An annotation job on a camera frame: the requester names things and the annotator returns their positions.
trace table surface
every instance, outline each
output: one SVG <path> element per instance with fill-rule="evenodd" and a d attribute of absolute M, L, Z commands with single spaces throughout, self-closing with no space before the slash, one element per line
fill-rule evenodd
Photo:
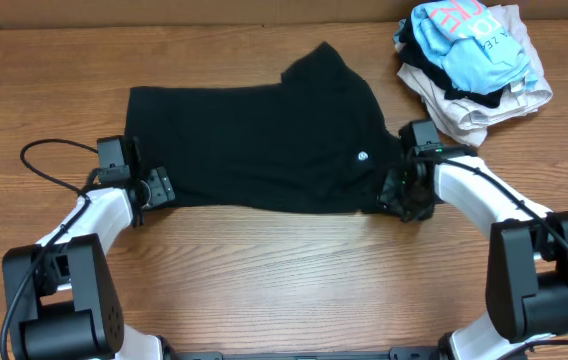
<path fill-rule="evenodd" d="M 568 21 L 529 21 L 555 97 L 489 129 L 491 168 L 531 199 L 568 209 Z M 25 169 L 41 138 L 95 144 L 121 134 L 132 86 L 236 87 L 279 74 L 328 41 L 371 85 L 388 129 L 424 118 L 395 75 L 396 24 L 0 31 L 1 258 L 50 232 L 75 195 Z M 94 154 L 63 145 L 29 159 L 81 183 Z M 241 207 L 166 210 L 126 230 L 108 263 L 126 322 L 182 351 L 387 350 L 430 345 L 484 312 L 488 243 L 454 208 L 402 224 L 383 215 L 296 215 Z M 539 349 L 534 359 L 568 359 Z"/>

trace blue t-shirt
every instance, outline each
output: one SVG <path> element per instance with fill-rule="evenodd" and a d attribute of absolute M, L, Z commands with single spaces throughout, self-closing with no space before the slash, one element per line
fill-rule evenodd
<path fill-rule="evenodd" d="M 520 81 L 531 89 L 537 82 L 522 46 L 477 0 L 422 4 L 411 20 L 426 57 L 458 89 L 485 95 Z"/>

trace stack of folded clothes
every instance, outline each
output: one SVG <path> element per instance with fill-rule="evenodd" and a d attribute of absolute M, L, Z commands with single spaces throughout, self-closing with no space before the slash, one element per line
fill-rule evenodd
<path fill-rule="evenodd" d="M 398 76 L 460 143 L 479 146 L 489 125 L 536 112 L 553 97 L 517 5 L 422 4 L 400 21 L 394 40 L 404 62 Z"/>

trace black cable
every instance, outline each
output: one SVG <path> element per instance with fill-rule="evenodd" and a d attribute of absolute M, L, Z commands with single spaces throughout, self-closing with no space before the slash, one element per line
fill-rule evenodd
<path fill-rule="evenodd" d="M 516 204 L 518 208 L 522 209 L 522 211 L 524 211 L 528 216 L 533 218 L 535 222 L 539 223 L 544 228 L 544 230 L 546 230 L 555 239 L 555 241 L 562 247 L 562 249 L 564 249 L 564 251 L 568 253 L 568 243 L 566 242 L 564 237 L 562 237 L 562 235 L 560 235 L 557 231 L 555 231 L 546 221 L 544 221 L 544 219 L 542 219 L 533 210 L 531 210 L 528 206 L 526 206 L 523 200 L 518 199 L 515 195 L 513 195 L 510 191 L 508 191 L 508 189 L 506 189 L 506 187 L 504 187 L 504 185 L 502 185 L 499 181 L 497 181 L 492 176 L 482 172 L 479 168 L 474 168 L 472 166 L 468 166 L 466 164 L 462 164 L 450 159 L 415 157 L 413 158 L 413 160 L 417 162 L 431 162 L 435 164 L 452 165 L 470 171 L 475 175 L 479 175 L 484 180 L 488 181 L 491 185 L 493 185 L 495 188 L 497 188 L 502 194 L 504 194 L 504 196 L 506 196 L 509 200 L 511 200 L 514 204 Z M 536 346 L 547 346 L 547 345 L 550 346 L 568 345 L 568 340 L 534 340 L 522 344 L 513 351 L 510 351 L 508 354 L 502 356 L 500 359 L 508 359 L 508 357 L 520 352 L 524 352 L 527 349 L 531 349 L 531 351 L 533 351 L 534 350 L 533 348 Z"/>
<path fill-rule="evenodd" d="M 55 233 L 55 235 L 53 235 L 53 237 L 46 243 L 46 245 L 44 246 L 44 248 L 42 248 L 42 250 L 39 252 L 39 254 L 37 254 L 37 256 L 35 257 L 33 262 L 31 262 L 31 267 L 28 269 L 28 271 L 26 272 L 26 274 L 22 278 L 22 282 L 20 283 L 20 286 L 17 288 L 17 292 L 15 293 L 15 296 L 13 296 L 13 300 L 11 301 L 11 304 L 9 305 L 8 310 L 6 311 L 6 315 L 4 316 L 4 322 L 2 323 L 2 330 L 1 330 L 1 333 L 0 333 L 0 355 L 2 356 L 2 360 L 9 360 L 8 349 L 7 349 L 8 332 L 9 332 L 9 328 L 10 328 L 10 325 L 11 325 L 11 320 L 13 319 L 13 315 L 15 314 L 15 309 L 17 308 L 17 305 L 19 304 L 19 301 L 22 298 L 24 291 L 26 290 L 26 285 L 28 284 L 28 281 L 30 279 L 32 279 L 33 275 L 35 274 L 35 271 L 37 270 L 37 268 L 42 263 L 44 256 L 53 248 L 53 245 L 55 245 L 55 242 L 57 240 L 59 240 L 62 237 L 62 235 L 64 235 L 68 231 L 68 229 L 70 229 L 73 226 L 73 224 L 75 224 L 75 222 L 77 222 L 77 220 L 80 219 L 80 217 L 82 217 L 84 212 L 86 212 L 86 210 L 88 209 L 88 207 L 91 204 L 91 199 L 89 198 L 89 196 L 84 191 L 78 189 L 77 187 L 75 187 L 75 186 L 73 186 L 73 185 L 71 185 L 67 182 L 55 179 L 54 177 L 49 176 L 49 175 L 37 170 L 35 167 L 33 167 L 33 165 L 31 165 L 28 161 L 26 161 L 25 155 L 26 155 L 26 151 L 28 151 L 28 149 L 30 149 L 30 148 L 32 148 L 36 145 L 46 144 L 46 143 L 68 144 L 68 145 L 77 146 L 77 147 L 92 151 L 94 153 L 97 153 L 97 150 L 90 147 L 90 146 L 80 144 L 80 143 L 76 143 L 76 142 L 70 141 L 70 140 L 63 140 L 63 139 L 44 139 L 44 140 L 34 141 L 34 142 L 24 146 L 22 148 L 22 151 L 20 152 L 20 160 L 22 160 L 22 163 L 24 164 L 24 166 L 26 166 L 29 170 L 31 170 L 35 174 L 43 177 L 44 179 L 49 180 L 49 181 L 51 181 L 51 182 L 53 182 L 57 185 L 63 186 L 65 188 L 69 189 L 69 190 L 72 190 L 75 193 L 77 193 L 79 196 L 82 196 L 84 198 L 84 204 L 82 205 L 80 210 L 75 215 L 73 215 L 73 217 L 71 217 L 71 219 L 69 219 L 69 221 L 66 224 L 60 225 L 60 230 L 57 233 Z"/>

